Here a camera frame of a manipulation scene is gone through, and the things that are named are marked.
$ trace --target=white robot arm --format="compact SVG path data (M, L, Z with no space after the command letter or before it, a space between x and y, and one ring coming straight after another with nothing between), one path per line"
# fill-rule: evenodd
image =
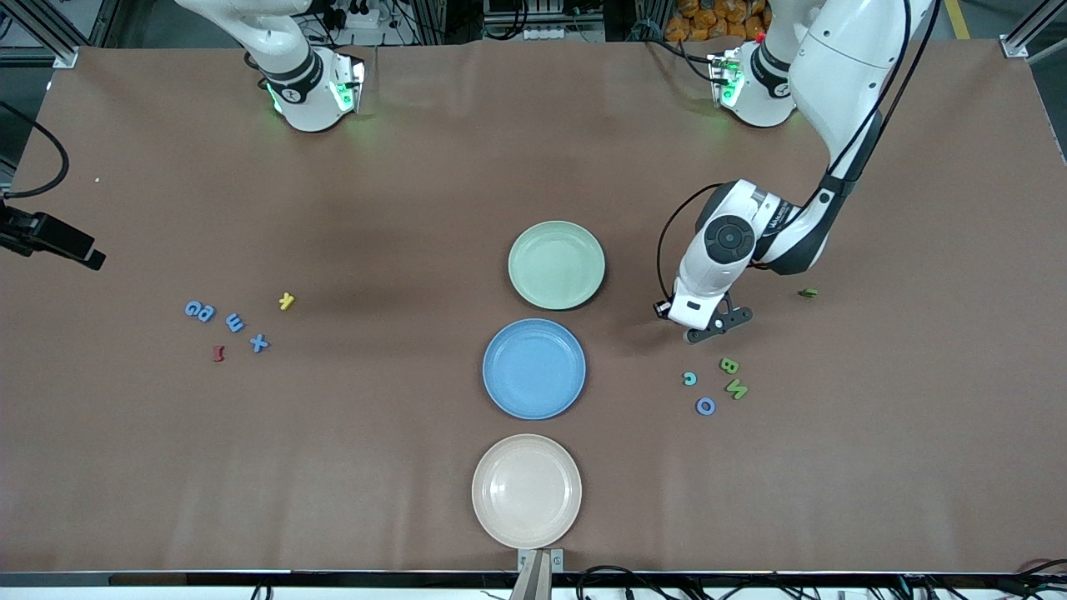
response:
M809 27L783 17L810 15L817 9L815 3L774 3L771 27L779 26L779 32L802 32L795 57L789 57L792 65L786 65L785 84L793 98L790 102L796 101L800 113L823 138L831 164L803 206L743 179L724 184L712 193L697 221L697 235L679 267L674 294L656 304L660 317L689 328L689 342L724 333L751 319L751 311L734 309L729 297L730 286L750 264L779 274L794 274L818 259L830 226L881 131L881 117L875 107L883 97L886 79L894 67L898 68L908 40L933 1L827 0ZM781 83L763 69L770 33L764 44L740 54L740 60L712 66L715 78L727 80L715 84L724 104L754 92L743 105L751 115L758 109L766 115L768 107L780 106L766 100L771 97L768 90L781 90ZM719 311L723 302L726 312Z
M321 131L356 110L363 63L312 48L290 15L312 0L176 0L233 35L267 78L274 110L301 131Z

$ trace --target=plate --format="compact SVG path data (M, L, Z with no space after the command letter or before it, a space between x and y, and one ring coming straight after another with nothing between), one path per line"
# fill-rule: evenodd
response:
M501 329L481 364L485 391L504 412L550 419L574 404L586 382L586 356L566 327L523 319Z
M543 436L505 438L481 457L471 485L474 514L496 541L544 548L574 524L582 476L563 446Z
M604 250L585 227L545 221L511 244L508 275L527 302L542 309L573 309L592 297L604 281Z

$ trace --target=black cable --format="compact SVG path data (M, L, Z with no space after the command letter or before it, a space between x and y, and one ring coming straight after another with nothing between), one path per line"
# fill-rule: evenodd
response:
M322 31L324 31L324 32L327 33L327 40L329 40L329 41L330 41L330 46L329 46L329 48L330 48L331 50L334 50L334 49L336 49L336 48L338 47L338 46L337 46L337 43L336 43L336 42L334 41L334 38L333 38L333 34L332 34L332 33L330 33L330 30L329 30L329 29L327 28L327 23L322 21L322 17L320 17L318 13L313 13L313 14L312 14L312 16L314 16L314 17L315 17L315 20L319 21L319 25L321 25L321 26L322 26Z
M652 38L647 37L644 40L641 40L641 42L648 42L650 44L655 44L655 45L657 45L657 46L659 46L662 48L666 48L668 52L674 54L675 57L679 57L679 58L682 58L682 59L685 59L687 61L691 61L691 62L695 62L695 63L712 64L712 63L714 63L717 60L717 59L707 59L707 58L704 58L704 57L698 57L696 54L687 54L685 52L679 51L678 48L674 48L670 44L667 44L666 42L662 42L659 40L652 40Z
M419 45L424 45L421 43L421 40L419 38L419 35L421 34L421 29L415 29L415 23L412 22L411 18L408 16L408 13L405 13L404 10L400 7L400 5L397 3L396 0L393 0L393 7L399 11L400 14L403 15L403 20L408 22L408 28L411 29L412 42L415 42Z
M923 588L926 589L926 598L925 598L925 600L940 600L940 598L937 595L937 591L934 591L934 588L930 587L930 583L929 582L931 582L931 581L935 584L937 583L937 581L934 578L931 578L930 575L926 575L922 580L920 580L920 583L923 585Z
M689 68L692 69L692 73L697 74L697 77L703 79L704 81L708 81L711 83L719 83L721 85L726 85L727 83L729 83L729 81L727 81L726 79L719 77L710 77L707 75L704 75L703 73L700 73L700 69L697 68L697 65L692 64L692 59L689 57L688 53L686 53L685 46L682 45L681 41L679 41L678 43L678 49L680 50L679 54L683 59L685 59L685 64L689 65Z
M793 594L796 594L797 596L795 598L797 600L822 600L822 597L818 596L818 588L817 587L812 587L812 589L815 590L815 596L812 596L812 595L806 593L802 587L800 587L800 588L796 588L796 587L779 587L779 589L781 589L782 591L784 591L789 596L793 596Z
M37 123L36 120L27 116L26 114L22 113L22 111L18 110L17 108L9 105L3 100L0 100L0 107L7 109L9 112L21 119L22 121L29 123L37 131L41 131L41 133L44 137L48 138L48 141L51 142L53 146L55 146L55 151L60 153L60 172L57 173L54 177L52 177L51 181L48 181L47 184L41 187L33 188L32 190L27 190L25 192L4 191L2 192L2 195L0 195L0 198L3 198L3 200L7 200L11 198L30 198L43 194L51 190L55 186L60 185L60 183L62 183L63 179L66 178L66 174L70 170L70 157L67 155L66 148L63 147L63 144L60 143L60 141L55 138L55 136L52 136L51 131L45 129L45 127L39 123Z
M737 593L738 593L738 591L740 591L742 589L744 589L744 588L746 588L746 587L748 587L748 586L752 585L752 583L753 583L753 582L750 582L750 581L747 581L747 582L745 582L745 583L742 583L742 584L740 584L740 585L738 585L737 587L735 587L735 588L731 589L730 591L727 591L726 594L723 594L723 595L722 595L722 598L719 598L719 600L729 600L731 596L733 596L734 594L737 594Z
M249 68L259 70L259 65L256 64L256 61L252 60L252 52L249 52L248 50L244 51L244 65ZM256 88L267 90L267 78L260 77L259 81L256 81Z
M874 119L875 113L878 112L878 106L881 105L881 101L886 99L887 95L889 95L889 89L893 85L893 81L896 79L896 73L901 70L901 63L904 62L904 56L908 51L908 42L910 41L911 41L911 0L904 0L904 42L901 43L901 51L896 56L896 61L893 62L893 68L889 72L889 79L886 81L885 86L882 86L881 92L878 93L878 99L875 100L874 106L871 107L871 110L867 112L867 115L863 119L863 122L860 123L860 126L856 129L856 132L853 133L853 137L848 140L848 143L845 144L845 147L841 148L841 153L838 155L838 158L835 158L833 162L830 164L830 168L826 170L827 173L833 173L833 171L838 168L838 165L841 164L841 160L845 158L846 154L848 154L848 149L853 147L853 144L855 144L856 141L859 139L860 133L862 133L863 130L866 129L867 124L871 123L871 120ZM882 128L885 128L885 122L882 122Z
M644 585L644 587L648 587L652 591L655 591L656 594L658 594L660 597L664 598L664 600L679 600L678 598L675 598L675 597L671 596L670 594L667 594L666 591L664 591L663 588L659 587L658 585L650 582L649 580L642 578L641 575L635 573L634 571L631 571L630 569L627 569L625 567L616 567L615 565L600 565L600 566L596 566L596 567L590 567L590 568L582 571L582 573L578 574L578 581L577 581L577 583L574 586L574 596L577 598L577 600L585 600L585 598L586 598L586 596L585 596L586 578L589 577L592 573L595 573L596 571L618 571L618 572L621 572L621 573L625 573L625 574L627 574L627 575L636 579L637 581L641 582L641 584Z
M688 206L690 202L696 200L697 196L699 196L700 194L706 192L712 188L717 188L721 185L722 184L712 184L710 186L704 186L700 188L699 190L697 190L697 193L690 195L685 202L679 205L679 207L674 209L674 212L671 214L670 218L667 219L667 222L664 223L664 228L662 232L659 232L659 241L656 242L656 278L659 280L659 289L664 293L664 300L670 300L670 295L667 294L667 286L664 285L663 267L659 266L659 264L663 262L664 238L667 236L667 230L670 227L670 224L674 221L674 218L678 217L678 214L681 212L683 209L685 209L685 207ZM723 596L722 598L719 598L719 600L726 600L731 595L732 593L728 594L727 596Z
M936 579L934 579L934 578L933 578L933 577L930 577L930 575L926 575L926 577L927 577L927 579L929 579L929 580L930 580L931 582L934 582L934 585L938 585L938 584L940 583L941 587L943 587L943 588L947 589L947 590L949 590L949 594L952 594L953 596L955 596L955 597L956 597L956 600L970 600L970 599L969 599L968 597L966 597L966 596L964 596L962 594L960 594L960 593L959 593L959 591L958 591L958 590L957 590L957 589L956 589L955 587L953 587L953 586L949 585L949 582L946 582L946 581L944 581L944 580L942 580L941 582L938 582L938 581L937 581Z
M419 18L418 18L418 13L415 13L415 7L414 6L412 6L412 16L411 17L408 16L408 13L403 9L400 7L400 5L397 3L396 0L393 0L393 7L396 9L396 10L398 10L398 11L400 11L400 14L403 15L404 20L408 21L408 27L411 28L412 33L418 32L419 36L421 36L423 35L423 30L424 29L429 29L430 31L433 31L435 33L440 33L442 36L445 36L445 37L448 36L448 33L446 33L444 31L441 31L440 29L437 29L435 27L430 27L428 25L423 25L423 21L419 20ZM423 46L426 45L426 42L421 37L418 37L418 43L419 43L419 45L423 45Z
M10 16L5 20L7 21L7 27L4 28L3 33L0 33L0 40L3 40L4 37L7 36L7 32L11 31L12 23L15 22L15 19Z
M1049 560L1047 563L1041 563L1040 565L1034 567L1033 569L1026 569L1025 571L1022 571L1018 574L1019 577L1032 575L1035 573L1039 573L1045 569L1048 569L1049 567L1058 567L1060 565L1067 565L1067 558L1058 558L1056 560Z
M517 1L521 3L517 6L515 6L515 20L512 21L511 28L504 35L492 34L487 29L484 33L485 37L489 37L490 40L498 40L500 42L507 42L508 40L511 40L523 32L523 29L526 28L526 20L529 18L529 4L527 4L527 0L517 0ZM522 12L522 19L523 19L522 23L519 22L520 11ZM484 17L482 17L482 27L485 27Z
M250 598L249 600L259 600L259 590L262 589L264 587L267 588L267 598L265 598L264 600L271 600L272 598L274 598L274 588L262 582L259 582L256 584L255 589L252 590L252 598Z
M893 68L890 69L889 78L886 80L886 84L882 86L881 92L878 93L878 99L875 100L874 106L872 106L871 110L867 111L867 114L865 117L863 117L863 121L860 123L860 126L856 128L856 132L853 133L853 137L848 139L848 143L845 144L845 146L841 149L841 153L838 154L838 158L835 158L833 162L830 163L830 167L827 168L826 170L827 175L833 173L833 171L838 168L838 165L841 164L841 160L845 157L846 154L848 154L848 149L851 148L853 144L855 144L856 141L859 139L860 133L862 133L863 130L866 129L867 124L871 123L871 120L874 119L875 113L878 112L878 107L881 105L882 100L886 99L886 96L889 95L889 89L893 86L893 81L896 79L897 72L901 70L901 63L904 62L904 57L908 51L908 43L911 41L911 2L910 0L903 0L903 1L904 1L904 41L901 43L901 51L897 52L896 60L893 61ZM897 92L897 95L899 95L899 93L902 93L903 91L904 86L902 85L901 90ZM878 138L880 138L881 132L886 130L886 121L888 120L882 121L881 127L878 129ZM796 214L793 215L785 223L783 223L779 231L784 230L785 227L789 227L790 225L795 223L796 220L800 218L800 215L803 215L803 209L811 204L811 201L814 200L815 194L817 193L818 190L812 192L811 196L808 199L808 202L806 202L803 206L799 207L800 209L797 210Z
M911 76L915 73L915 67L919 65L919 60L923 58L923 52L926 51L926 44L930 41L930 35L934 33L934 23L937 22L937 15L941 12L941 0L934 0L933 14L930 14L930 22L926 26L926 33L923 34L923 40L919 44L919 49L915 50L915 58L908 65L908 73L904 74L904 80L901 82L901 89L896 91L896 96L893 97L893 104L889 106L889 110L886 111L886 119L881 120L881 128L878 129L878 137L875 138L874 143L877 146L878 141L881 140L882 132L886 131L886 126L889 125L889 120L893 117L893 111L896 110L896 104L901 101L901 97L904 96L904 91L908 88L908 83L911 81Z

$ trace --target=cable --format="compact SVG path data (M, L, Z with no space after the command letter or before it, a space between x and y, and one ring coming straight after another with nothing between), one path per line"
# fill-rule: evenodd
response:
M934 585L937 585L937 584L938 584L938 581L937 581L936 579L934 579L934 578L931 578L931 577L929 577L929 575L927 575L927 578L928 578L928 579L929 579L930 581L933 581L933 582L934 582ZM949 594L952 594L953 596L955 596L955 597L956 597L956 600L970 600L969 598L967 598L966 596L964 596L962 594L960 594L960 593L959 593L958 590L956 590L956 588L955 588L955 587L953 587L953 586L949 585L949 582L946 582L946 581L941 581L941 587L943 587L943 588L947 589L947 590L949 590Z
M318 13L313 13L312 16L315 17L315 20L319 21L319 25L322 26L322 31L327 33L327 40L330 41L329 48L331 50L336 49L338 47L337 43L334 42L333 34L330 33L330 30L327 28L327 23L322 21L322 17L320 17Z
M937 22L937 15L941 12L941 0L934 0L933 14L930 14L930 22L926 26L926 33L923 34L923 41L919 44L919 49L915 50L915 58L908 65L908 73L904 74L904 80L901 82L901 89L896 91L896 96L893 97L893 104L889 106L889 110L886 111L886 119L881 121L881 128L878 129L878 137L875 138L874 143L877 146L878 140L881 140L882 132L886 131L886 126L889 125L889 120L893 117L893 111L896 110L896 104L901 101L901 97L904 95L904 91L908 88L908 83L911 81L911 76L915 73L915 67L919 65L919 60L923 58L923 52L926 51L926 44L930 41L930 35L934 33L934 23Z
M660 48L666 48L668 52L674 54L675 57L685 59L686 61L690 61L690 62L695 62L695 63L701 63L701 64L712 64L712 63L714 63L716 61L716 59L707 59L707 58L704 58L704 57L697 57L697 56L694 56L694 54L687 54L685 52L681 52L681 51L678 50L678 48L674 48L670 44L667 44L666 42L662 42L659 40L646 38L646 40L641 40L641 42L647 42L647 43L650 43L650 44L655 44L656 46L659 46Z
M582 573L578 575L578 582L574 585L574 596L577 598L577 600L586 600L586 595L585 595L586 578L589 577L592 573L595 573L596 571L619 571L621 573L626 573L627 575L630 575L630 577L636 579L637 581L641 582L641 584L644 585L644 587L648 587L652 591L655 591L656 594L658 594L660 597L664 598L664 600L679 600L678 598L675 598L675 597L671 596L670 594L667 594L666 591L664 591L663 588L659 587L658 585L650 582L649 580L642 578L641 575L635 573L634 571L631 571L630 569L627 569L625 567L616 567L614 565L600 565L600 566L596 566L596 567L590 567L590 568L582 571Z
M60 153L60 172L57 173L54 177L52 177L51 181L48 181L47 184L41 187L33 188L32 190L27 190L25 192L4 191L2 192L2 195L0 195L0 198L2 198L3 200L7 200L10 198L30 198L43 194L51 190L55 186L60 185L60 183L63 181L64 178L66 178L66 174L70 170L70 157L67 155L66 148L63 147L63 144L60 143L60 141L55 138L55 136L52 136L51 131L45 129L45 127L39 123L37 123L36 120L27 116L26 114L22 113L22 111L18 110L17 108L9 105L3 100L0 100L0 107L7 109L9 112L21 119L22 121L29 123L37 131L41 131L41 133L44 137L48 138L48 141L51 142L53 146L55 146L55 151Z
M863 122L860 123L860 126L856 129L856 132L853 133L853 137L848 140L848 143L845 144L845 147L841 148L841 153L838 155L838 158L835 158L833 162L830 164L830 168L826 170L827 173L833 173L833 171L841 164L841 160L845 158L845 155L848 154L848 151L853 147L853 144L855 144L856 140L859 139L860 133L862 133L863 130L866 129L867 124L871 123L871 120L874 119L875 113L878 112L878 106L881 105L881 101L886 99L887 95L889 95L889 89L893 85L893 81L896 79L896 73L901 70L901 63L904 62L904 56L908 51L908 42L910 41L911 41L911 0L904 0L904 42L901 43L901 51L899 53L897 53L896 60L893 62L893 68L889 73L889 79L882 86L881 92L878 93L878 99L875 100L874 106L872 106L871 110L867 111L867 115L863 119Z
M692 73L697 74L697 77L703 79L704 81L710 81L712 83L719 83L719 84L722 84L722 85L726 85L727 83L729 83L729 81L727 81L726 79L721 79L721 78L717 78L717 77L708 77L708 76L704 75L703 73L700 73L700 69L697 68L697 65L692 64L692 59L690 58L690 56L688 53L686 53L685 46L682 45L681 41L679 41L679 43L678 43L678 49L680 50L679 56L681 56L683 59L685 59L685 64L689 65L689 68L692 69Z
M404 10L401 9L399 4L397 4L397 0L393 0L393 7L396 9L397 11L399 11L400 14L403 15L403 20L405 20L408 22L408 28L411 29L412 42L415 42L415 43L421 45L421 41L418 37L421 34L421 30L420 29L419 30L415 29L415 23L412 22L411 18L408 17L408 13L405 13Z
M664 228L662 232L659 232L659 241L656 242L656 278L659 280L659 289L660 291L664 293L664 300L670 300L670 295L667 294L667 286L664 285L664 272L663 272L663 267L660 266L660 263L663 262L664 238L667 236L667 230L670 227L670 224L674 221L674 218L678 217L678 214L681 212L683 209L685 209L685 207L688 206L690 202L696 200L697 196L699 196L700 194L706 192L712 188L717 188L721 185L722 184L712 184L710 186L704 186L700 188L699 190L697 190L697 193L690 195L685 202L679 205L679 207L674 209L674 212L671 214L670 218L667 219L667 222L664 223ZM722 598L719 598L719 600L726 600L730 596L732 596L732 593L728 593Z
M264 582L259 582L256 584L255 589L252 590L252 598L250 598L249 600L259 600L259 590L262 589L264 587L267 588L267 597L264 598L264 600L272 600L272 598L274 598L274 588L265 584Z
M420 21L418 19L418 14L416 14L414 12L413 12L412 16L409 17L408 13L403 9L401 9L399 4L397 4L397 0L393 0L393 7L396 9L397 11L400 11L400 14L403 15L404 20L408 21L408 27L411 28L411 32L412 33L418 33L419 37L417 40L418 40L418 43L419 43L420 46L425 46L426 45L426 43L420 37L423 35L423 29L429 29L430 31L433 31L435 33L440 33L444 37L448 36L448 34L446 32L441 31L437 28L430 27L428 25L423 25L423 21Z
M578 35L580 35L582 38L585 40L587 44L592 44L593 41L586 37L586 32L582 31L582 28L578 26L578 15L577 14L571 15L571 19L574 21L574 31L577 31Z
M744 588L746 588L746 587L748 587L750 585L752 585L751 581L744 582L740 585L738 585L737 587L735 587L735 588L731 589L730 591L727 591L726 594L723 594L722 598L719 598L719 600L729 600L731 596L733 596L734 594L737 594L738 591L740 591L742 589L744 589Z
M1019 577L1033 575L1048 569L1049 567L1057 567L1060 565L1067 565L1067 558L1060 558L1056 560L1049 560L1047 563L1041 563L1040 565L1034 567L1033 569L1026 569L1019 573Z
M5 19L0 19L0 25L3 25L3 21L7 21L7 27L4 28L3 33L0 33L0 40L3 40L4 36L7 35L7 32L11 31L11 26L15 22L15 19L12 18L12 17L7 17Z
M812 589L815 590L815 596L812 596L812 595L806 593L802 587L800 587L800 588L796 588L796 587L779 587L779 589L781 589L782 591L784 591L789 596L792 596L795 593L797 595L796 596L797 600L823 600L823 597L818 594L818 588L817 587L812 587Z
M659 25L652 19L646 18L644 20L635 22L634 26L630 28L630 33L626 34L626 38L623 40L623 42L643 42L641 36L638 35L640 33L638 28L641 27L649 30L649 33L652 34L652 40L663 40L664 32L663 29L659 28Z
M529 18L529 5L526 3L526 0L517 0L517 1L522 2L522 4L515 6L515 20L511 23L511 28L508 30L508 32L505 33L504 35L494 35L487 30L483 33L485 37L489 37L490 40L499 40L500 42L507 42L508 40L511 40L523 32L523 29L526 28L526 19ZM523 22L521 25L519 22L520 11L522 12L522 19L523 19ZM482 17L482 27L485 27L484 17Z
M841 149L841 153L838 154L838 158L835 158L833 162L830 163L830 167L827 168L826 170L827 175L833 173L833 171L837 170L837 168L841 164L841 160L845 157L846 154L848 154L849 148L853 147L853 144L856 143L856 140L859 139L860 133L862 133L863 130L866 129L867 124L871 123L871 120L874 119L875 113L878 112L878 107L881 105L882 100L886 99L886 96L889 95L889 89L893 86L893 81L896 79L897 72L901 70L901 64L904 62L904 57L908 51L908 43L911 41L911 1L903 0L903 2L904 2L904 41L901 43L901 51L897 52L896 60L893 61L893 68L890 69L889 78L886 80L885 85L882 85L881 92L878 93L878 99L875 100L874 106L872 106L871 110L867 111L867 114L865 117L863 117L863 121L860 123L860 126L856 128L856 132L853 133L853 137L848 139L848 143L845 144L845 146ZM919 58L920 57L917 54L915 61L912 61L912 66L910 67L910 70L913 70L914 64L915 62L918 62ZM901 90L897 91L897 96L899 96L899 94L903 92L904 92L904 86L902 85ZM877 140L881 138L881 132L886 130L886 121L888 120L882 120L881 122L881 127L879 127L878 129L878 137L875 138L875 143L877 143ZM781 225L779 231L785 230L786 227L795 223L797 219L799 219L800 216L803 215L803 209L811 204L811 201L814 200L817 193L818 193L817 189L814 192L812 192L811 196L808 199L808 202L806 202L803 206L800 206L799 210L797 210L792 217L790 217L790 219Z
M256 61L252 60L252 52L249 52L248 50L244 51L244 65L248 66L249 68L254 68L256 70L259 70L259 65L256 64ZM259 81L256 81L256 88L266 91L267 78L260 77Z

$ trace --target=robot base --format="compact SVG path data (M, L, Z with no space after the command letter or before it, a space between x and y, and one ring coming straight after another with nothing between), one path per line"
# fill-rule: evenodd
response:
M328 48L315 48L322 59L325 73L319 83L300 104L286 101L268 85L276 110L289 125L301 131L322 131L340 121L346 113L356 112L363 92L364 64Z
M755 42L746 42L739 48L727 50L723 58L740 67L740 81L735 80L730 85L713 83L712 95L717 105L736 114L745 123L753 127L774 127L789 119L796 102L793 101L793 96L771 96L751 74L745 73L751 68L752 52L759 48L760 45ZM708 65L708 70L713 78L729 79L732 75L728 69L715 65Z

